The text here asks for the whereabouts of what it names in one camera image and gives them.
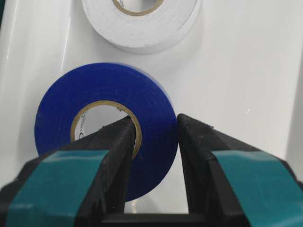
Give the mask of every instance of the black plastic part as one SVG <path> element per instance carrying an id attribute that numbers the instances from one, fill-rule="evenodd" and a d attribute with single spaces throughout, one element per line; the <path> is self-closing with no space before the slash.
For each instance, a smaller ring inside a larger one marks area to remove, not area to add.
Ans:
<path id="1" fill-rule="evenodd" d="M 189 212 L 205 214 L 216 226 L 250 226 L 224 171 L 211 152 L 254 152 L 259 149 L 184 114 L 178 116 L 178 129 Z M 298 182 L 290 166 L 284 160 L 280 161 Z"/>
<path id="2" fill-rule="evenodd" d="M 96 226 L 105 213 L 124 211 L 129 169 L 135 142 L 135 127 L 129 117 L 103 127 L 59 150 L 109 150 L 75 218 L 75 226 Z M 0 227 L 5 226 L 9 205 L 44 156 L 27 162 L 17 178 L 0 191 Z"/>
<path id="3" fill-rule="evenodd" d="M 106 214 L 102 224 L 131 224 L 132 226 L 211 226 L 201 214 Z"/>

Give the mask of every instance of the teal pad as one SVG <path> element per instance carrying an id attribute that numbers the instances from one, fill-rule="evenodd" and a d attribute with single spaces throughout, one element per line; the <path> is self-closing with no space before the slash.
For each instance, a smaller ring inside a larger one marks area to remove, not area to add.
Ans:
<path id="1" fill-rule="evenodd" d="M 283 164 L 263 151 L 213 151 L 253 227 L 303 226 L 303 192 Z"/>
<path id="2" fill-rule="evenodd" d="M 6 227 L 72 227 L 107 153 L 57 151 L 44 159 L 12 201 Z"/>

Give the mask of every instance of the white surface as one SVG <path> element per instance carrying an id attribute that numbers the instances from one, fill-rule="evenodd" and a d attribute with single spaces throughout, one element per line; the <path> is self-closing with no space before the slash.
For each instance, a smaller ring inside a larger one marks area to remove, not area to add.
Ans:
<path id="1" fill-rule="evenodd" d="M 116 47 L 131 53 L 156 53 L 179 42 L 191 29 L 201 0 L 165 0 L 153 12 L 130 16 L 112 0 L 82 0 L 95 30 Z"/>
<path id="2" fill-rule="evenodd" d="M 185 113 L 287 158 L 303 180 L 301 0 L 204 0 L 174 47 L 135 55 L 90 26 L 80 0 L 7 0 L 0 32 L 0 185 L 37 156 L 34 122 L 46 90 L 78 66 L 114 61 L 150 73 Z M 187 212 L 180 155 L 127 212 Z"/>

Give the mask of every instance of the blue tape roll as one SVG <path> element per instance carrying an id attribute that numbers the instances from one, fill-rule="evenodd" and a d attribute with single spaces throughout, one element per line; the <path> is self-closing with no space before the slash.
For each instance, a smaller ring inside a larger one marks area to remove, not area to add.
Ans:
<path id="1" fill-rule="evenodd" d="M 71 142 L 71 125 L 88 104 L 120 103 L 137 117 L 142 143 L 133 159 L 127 200 L 156 187 L 169 171 L 178 147 L 177 120 L 165 91 L 146 73 L 126 65 L 96 63 L 59 78 L 44 95 L 35 124 L 39 155 Z"/>

